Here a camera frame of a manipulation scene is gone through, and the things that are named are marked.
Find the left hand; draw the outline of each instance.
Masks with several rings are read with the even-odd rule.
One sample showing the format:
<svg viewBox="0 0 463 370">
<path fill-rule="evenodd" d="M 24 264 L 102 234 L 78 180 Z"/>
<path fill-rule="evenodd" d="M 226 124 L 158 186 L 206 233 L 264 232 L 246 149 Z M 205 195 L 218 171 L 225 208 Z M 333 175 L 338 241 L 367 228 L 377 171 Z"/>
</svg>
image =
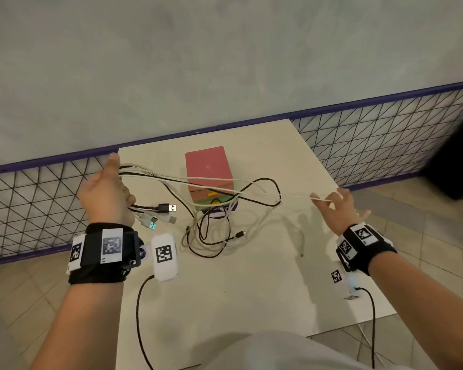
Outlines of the left hand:
<svg viewBox="0 0 463 370">
<path fill-rule="evenodd" d="M 78 197 L 86 210 L 89 223 L 124 224 L 132 227 L 135 217 L 129 206 L 135 204 L 136 197 L 130 194 L 118 176 L 120 157 L 110 154 L 103 170 L 93 175 L 82 186 Z"/>
</svg>

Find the white table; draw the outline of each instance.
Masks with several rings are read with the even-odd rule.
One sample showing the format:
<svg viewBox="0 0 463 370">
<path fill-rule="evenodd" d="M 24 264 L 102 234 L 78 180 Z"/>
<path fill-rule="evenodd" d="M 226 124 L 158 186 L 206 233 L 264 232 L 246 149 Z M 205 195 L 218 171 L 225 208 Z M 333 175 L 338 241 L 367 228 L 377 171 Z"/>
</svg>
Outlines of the white table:
<svg viewBox="0 0 463 370">
<path fill-rule="evenodd" d="M 335 235 L 308 199 L 288 197 L 312 191 L 325 196 L 337 187 L 289 120 L 137 145 L 119 154 L 123 163 L 185 177 L 186 152 L 221 145 L 234 178 L 273 178 L 285 197 L 247 244 L 234 247 L 230 242 L 210 260 L 180 246 L 191 223 L 181 205 L 176 225 L 159 221 L 153 231 L 136 221 L 135 229 L 146 243 L 156 234 L 172 232 L 179 250 L 179 276 L 163 283 L 149 281 L 141 297 L 142 340 L 156 370 L 200 364 L 251 332 L 287 330 L 310 336 L 372 318 L 368 296 L 344 300 L 333 288 Z M 155 180 L 126 177 L 124 182 L 141 205 L 179 204 Z M 275 192 L 272 185 L 264 187 Z M 179 190 L 190 198 L 185 186 Z M 237 228 L 247 230 L 266 210 L 241 200 L 235 214 Z M 118 369 L 147 368 L 136 335 L 135 304 L 139 287 L 151 274 L 152 263 L 143 263 L 125 282 Z M 359 272 L 357 278 L 372 293 L 377 317 L 395 313 L 370 278 Z"/>
</svg>

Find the red box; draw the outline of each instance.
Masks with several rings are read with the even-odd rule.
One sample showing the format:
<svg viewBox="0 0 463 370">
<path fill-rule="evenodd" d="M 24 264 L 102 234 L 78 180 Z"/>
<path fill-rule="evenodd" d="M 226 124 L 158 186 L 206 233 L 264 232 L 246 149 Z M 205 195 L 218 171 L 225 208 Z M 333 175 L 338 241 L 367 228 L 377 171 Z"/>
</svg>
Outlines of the red box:
<svg viewBox="0 0 463 370">
<path fill-rule="evenodd" d="M 196 150 L 185 154 L 185 163 L 187 166 L 188 177 L 204 178 L 222 178 L 232 179 L 230 166 L 228 164 L 225 149 L 222 146 L 216 148 Z M 233 189 L 232 180 L 207 180 L 207 179 L 189 179 L 189 183 L 200 184 L 201 186 L 211 186 L 216 188 Z M 192 200 L 205 201 L 223 196 L 221 193 L 215 193 L 208 189 L 189 186 Z"/>
</svg>

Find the gray wall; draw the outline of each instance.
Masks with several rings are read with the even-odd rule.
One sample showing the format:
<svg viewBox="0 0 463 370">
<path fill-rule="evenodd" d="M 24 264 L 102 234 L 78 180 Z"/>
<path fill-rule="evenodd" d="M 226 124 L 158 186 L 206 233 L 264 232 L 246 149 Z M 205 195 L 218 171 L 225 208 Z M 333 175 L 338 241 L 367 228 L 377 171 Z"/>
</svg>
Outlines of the gray wall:
<svg viewBox="0 0 463 370">
<path fill-rule="evenodd" d="M 0 0 L 0 164 L 463 80 L 463 0 Z"/>
</svg>

